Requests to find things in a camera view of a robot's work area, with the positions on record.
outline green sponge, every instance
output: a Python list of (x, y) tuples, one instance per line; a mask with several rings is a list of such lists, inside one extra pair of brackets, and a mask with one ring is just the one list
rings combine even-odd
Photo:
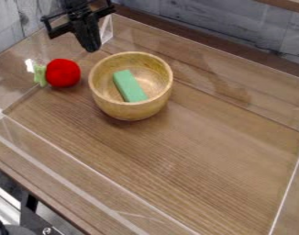
[(114, 74), (114, 83), (127, 102), (140, 102), (148, 99), (130, 70)]

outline red ball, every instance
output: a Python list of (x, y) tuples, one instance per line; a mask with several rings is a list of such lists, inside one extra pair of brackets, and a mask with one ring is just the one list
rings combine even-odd
[(75, 85), (81, 78), (81, 70), (76, 62), (55, 59), (47, 66), (47, 82), (55, 87)]

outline bowl rim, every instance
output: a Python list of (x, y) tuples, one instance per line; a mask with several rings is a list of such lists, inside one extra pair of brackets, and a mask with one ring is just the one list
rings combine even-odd
[[(123, 101), (116, 101), (116, 100), (107, 99), (104, 97), (104, 95), (97, 91), (97, 89), (95, 88), (95, 85), (93, 85), (93, 74), (95, 74), (95, 71), (96, 71), (97, 67), (100, 66), (100, 64), (104, 63), (107, 60), (111, 60), (114, 57), (124, 55), (124, 54), (140, 54), (140, 55), (146, 55), (146, 56), (152, 57), (154, 59), (156, 59), (158, 61), (160, 61), (163, 63), (164, 68), (166, 68), (167, 73), (168, 73), (168, 76), (170, 76), (170, 80), (168, 80), (167, 86), (163, 89), (163, 91), (155, 97), (152, 97), (151, 99), (143, 100), (140, 102), (130, 103), (130, 102), (123, 102)], [(100, 99), (105, 100), (107, 102), (111, 102), (111, 103), (118, 104), (118, 105), (126, 105), (126, 106), (135, 106), (135, 105), (140, 105), (140, 104), (147, 104), (147, 103), (155, 101), (156, 99), (159, 99), (171, 90), (172, 81), (174, 81), (174, 76), (172, 76), (172, 68), (171, 68), (170, 64), (166, 63), (166, 61), (163, 59), (160, 59), (156, 55), (146, 53), (146, 52), (140, 52), (140, 51), (126, 51), (126, 52), (115, 53), (114, 55), (108, 56), (107, 58), (104, 58), (101, 61), (97, 62), (97, 64), (93, 66), (93, 68), (91, 69), (91, 72), (88, 74), (88, 85), (89, 85), (89, 89), (95, 93), (95, 95)]]

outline sponge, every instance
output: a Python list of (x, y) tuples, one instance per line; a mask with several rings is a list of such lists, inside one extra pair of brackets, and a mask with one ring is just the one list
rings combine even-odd
[(148, 99), (130, 70), (114, 74), (114, 83), (127, 102), (140, 102)]

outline wooden bowl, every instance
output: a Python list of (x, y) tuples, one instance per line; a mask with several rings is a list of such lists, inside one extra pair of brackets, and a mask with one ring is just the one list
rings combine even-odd
[[(112, 75), (131, 70), (148, 100), (124, 102)], [(100, 109), (120, 120), (142, 120), (154, 116), (168, 102), (172, 92), (172, 69), (155, 55), (123, 52), (101, 60), (89, 72), (89, 88)]]

